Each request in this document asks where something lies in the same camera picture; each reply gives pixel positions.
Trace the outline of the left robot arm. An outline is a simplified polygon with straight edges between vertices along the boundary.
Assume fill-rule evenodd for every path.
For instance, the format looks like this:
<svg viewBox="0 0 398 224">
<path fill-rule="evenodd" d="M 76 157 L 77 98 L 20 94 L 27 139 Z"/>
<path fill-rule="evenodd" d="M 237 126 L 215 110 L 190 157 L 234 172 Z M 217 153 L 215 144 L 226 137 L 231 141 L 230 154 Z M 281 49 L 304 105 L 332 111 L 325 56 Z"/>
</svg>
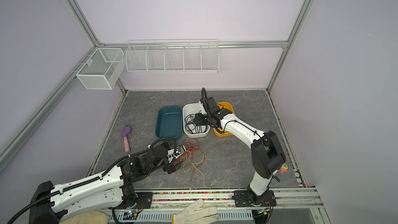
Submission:
<svg viewBox="0 0 398 224">
<path fill-rule="evenodd" d="M 13 224 L 29 213 L 30 224 L 58 224 L 86 212 L 103 208 L 134 207 L 140 197 L 134 183 L 158 169 L 174 173 L 177 158 L 186 151 L 168 141 L 154 142 L 149 147 L 116 160 L 106 170 L 65 184 L 41 183 L 30 203 L 8 221 Z"/>
</svg>

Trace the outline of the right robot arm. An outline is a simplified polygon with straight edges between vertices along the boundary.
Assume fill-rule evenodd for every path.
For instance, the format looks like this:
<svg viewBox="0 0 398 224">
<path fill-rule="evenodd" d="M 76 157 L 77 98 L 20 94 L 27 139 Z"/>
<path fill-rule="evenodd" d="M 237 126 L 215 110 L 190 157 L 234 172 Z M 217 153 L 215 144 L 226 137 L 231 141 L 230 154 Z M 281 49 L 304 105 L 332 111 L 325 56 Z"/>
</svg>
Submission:
<svg viewBox="0 0 398 224">
<path fill-rule="evenodd" d="M 260 206 L 268 200 L 269 185 L 286 162 L 286 155 L 277 134 L 250 126 L 228 109 L 221 108 L 213 97 L 208 97 L 204 91 L 200 104 L 207 125 L 215 128 L 218 133 L 233 134 L 250 148 L 255 173 L 242 201 Z"/>
</svg>

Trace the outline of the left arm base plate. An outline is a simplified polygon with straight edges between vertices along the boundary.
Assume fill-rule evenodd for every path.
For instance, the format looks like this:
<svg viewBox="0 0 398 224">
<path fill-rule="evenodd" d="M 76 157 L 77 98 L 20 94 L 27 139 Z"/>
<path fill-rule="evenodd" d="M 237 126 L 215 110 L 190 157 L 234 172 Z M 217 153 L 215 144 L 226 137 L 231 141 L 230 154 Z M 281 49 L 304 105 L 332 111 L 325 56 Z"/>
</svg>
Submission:
<svg viewBox="0 0 398 224">
<path fill-rule="evenodd" d="M 124 200 L 119 207 L 122 209 L 149 209 L 153 200 L 153 192 L 136 192 L 132 199 Z"/>
</svg>

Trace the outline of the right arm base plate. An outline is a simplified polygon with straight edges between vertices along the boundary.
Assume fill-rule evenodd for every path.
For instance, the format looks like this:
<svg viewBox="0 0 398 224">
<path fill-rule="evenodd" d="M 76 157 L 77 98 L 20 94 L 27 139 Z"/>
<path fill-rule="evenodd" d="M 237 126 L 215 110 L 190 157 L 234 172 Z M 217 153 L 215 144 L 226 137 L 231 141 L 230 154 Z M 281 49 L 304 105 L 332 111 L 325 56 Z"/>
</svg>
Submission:
<svg viewBox="0 0 398 224">
<path fill-rule="evenodd" d="M 274 192 L 270 189 L 260 196 L 251 190 L 236 190 L 233 192 L 232 199 L 236 207 L 275 207 L 277 205 Z"/>
</svg>

